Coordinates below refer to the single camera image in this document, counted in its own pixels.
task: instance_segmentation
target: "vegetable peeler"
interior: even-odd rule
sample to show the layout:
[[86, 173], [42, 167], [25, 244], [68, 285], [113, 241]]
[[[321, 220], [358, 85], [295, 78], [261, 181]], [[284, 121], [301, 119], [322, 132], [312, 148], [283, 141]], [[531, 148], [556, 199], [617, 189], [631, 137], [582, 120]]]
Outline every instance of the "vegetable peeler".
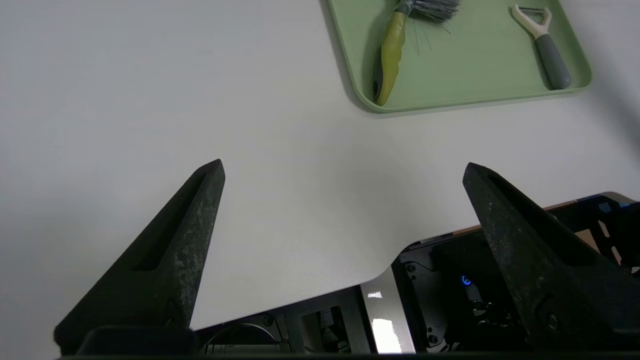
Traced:
[[[544, 16], [542, 24], [533, 21], [524, 14], [525, 12], [542, 14]], [[568, 88], [571, 85], [571, 74], [569, 74], [556, 44], [549, 35], [551, 11], [548, 8], [521, 8], [516, 4], [511, 7], [511, 13], [520, 25], [533, 35], [551, 88], [553, 90]]]

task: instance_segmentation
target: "light green plastic tray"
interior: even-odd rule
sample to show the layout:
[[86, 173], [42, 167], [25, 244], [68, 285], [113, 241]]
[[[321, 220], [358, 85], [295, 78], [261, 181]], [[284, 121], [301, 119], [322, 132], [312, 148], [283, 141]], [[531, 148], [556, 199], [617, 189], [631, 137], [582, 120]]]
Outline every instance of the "light green plastic tray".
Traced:
[[[400, 73], [384, 106], [374, 103], [372, 68], [397, 1], [330, 0], [335, 27], [360, 100], [377, 112], [393, 112], [574, 92], [591, 82], [591, 69], [557, 0], [462, 0], [443, 27], [423, 20], [406, 24]], [[548, 7], [551, 34], [573, 82], [549, 90], [533, 37], [509, 7]]]

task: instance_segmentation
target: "white table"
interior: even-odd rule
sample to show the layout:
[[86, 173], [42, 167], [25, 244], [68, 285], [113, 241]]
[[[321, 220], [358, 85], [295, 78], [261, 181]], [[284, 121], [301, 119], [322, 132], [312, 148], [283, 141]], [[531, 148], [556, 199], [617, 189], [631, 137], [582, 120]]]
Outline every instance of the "white table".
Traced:
[[640, 199], [640, 2], [565, 7], [588, 90], [388, 116], [357, 105], [318, 1], [3, 1], [3, 354], [57, 355], [53, 327], [216, 158], [194, 328], [367, 281], [476, 224], [469, 161], [542, 206]]

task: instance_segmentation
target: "blue led light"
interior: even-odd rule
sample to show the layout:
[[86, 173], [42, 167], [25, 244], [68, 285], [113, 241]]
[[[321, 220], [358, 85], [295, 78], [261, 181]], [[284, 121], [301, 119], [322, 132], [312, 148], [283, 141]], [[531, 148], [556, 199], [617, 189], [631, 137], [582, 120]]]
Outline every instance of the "blue led light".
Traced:
[[469, 285], [471, 285], [471, 280], [467, 279], [467, 276], [462, 275], [461, 280], [462, 280], [462, 285], [464, 285], [464, 286], [469, 286]]

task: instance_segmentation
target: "gray peeler handle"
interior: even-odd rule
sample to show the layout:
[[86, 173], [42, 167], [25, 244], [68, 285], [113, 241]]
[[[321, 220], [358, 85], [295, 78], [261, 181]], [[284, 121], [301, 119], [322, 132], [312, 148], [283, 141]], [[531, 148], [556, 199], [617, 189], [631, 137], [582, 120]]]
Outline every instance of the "gray peeler handle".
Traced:
[[545, 67], [551, 87], [554, 90], [568, 88], [571, 85], [571, 74], [569, 74], [569, 70], [567, 70], [551, 36], [549, 34], [541, 35], [536, 39], [536, 46], [538, 47], [538, 52], [540, 52], [542, 65]]

